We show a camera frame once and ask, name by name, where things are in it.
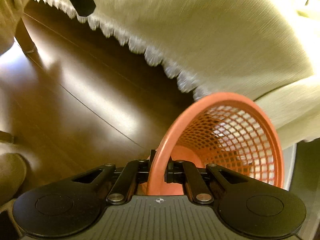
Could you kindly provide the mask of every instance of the wooden floor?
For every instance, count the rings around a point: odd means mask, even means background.
[[[21,191],[103,163],[146,158],[192,102],[161,66],[33,0],[23,17],[38,54],[0,57],[0,130],[29,164]]]

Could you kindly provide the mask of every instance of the basket rim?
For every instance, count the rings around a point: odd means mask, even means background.
[[[200,113],[208,108],[226,105],[239,108],[239,110],[244,110],[249,113],[264,130],[267,136],[270,147],[273,149],[274,163],[275,167],[275,183],[277,187],[283,187],[284,183],[284,161],[283,154],[281,150],[280,140],[276,129],[271,123],[267,115],[262,111],[262,109],[257,106],[249,98],[229,92],[214,93],[208,95],[199,101],[193,103],[185,111],[183,111],[178,118],[173,122],[170,128],[167,130],[163,139],[161,140],[159,147],[157,149],[156,155],[153,159],[149,178],[147,183],[147,195],[160,195],[161,185],[164,182],[164,173],[171,156],[173,147],[176,145],[181,134],[185,128],[192,122]]]

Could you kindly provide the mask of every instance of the gray ribbed surface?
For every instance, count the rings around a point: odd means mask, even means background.
[[[161,196],[161,203],[158,198],[133,196],[125,205],[109,207],[97,224],[68,240],[248,239],[227,229],[211,208],[193,205],[187,196]]]

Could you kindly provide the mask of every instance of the orange plastic basket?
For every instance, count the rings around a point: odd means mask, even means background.
[[[216,163],[283,187],[284,164],[276,130],[253,101],[234,93],[206,96],[175,120],[153,159],[147,195],[183,194],[180,184],[164,182],[170,156],[197,167]]]

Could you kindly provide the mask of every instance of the white fringe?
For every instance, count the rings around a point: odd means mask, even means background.
[[[208,90],[202,86],[199,86],[199,81],[197,80],[196,76],[192,76],[190,73],[183,70],[183,68],[175,61],[164,58],[163,54],[158,49],[151,45],[147,45],[142,39],[131,35],[123,28],[115,26],[111,22],[106,22],[94,14],[91,14],[88,17],[79,16],[72,5],[69,5],[61,0],[43,1],[44,3],[49,4],[51,7],[55,6],[57,9],[62,10],[71,19],[77,17],[78,21],[81,23],[88,22],[93,31],[99,27],[106,38],[109,38],[113,35],[119,41],[121,46],[128,44],[129,50],[132,53],[144,54],[148,65],[157,66],[161,64],[168,78],[177,78],[178,88],[181,92],[188,93],[193,90],[193,98],[195,101],[210,94]]]

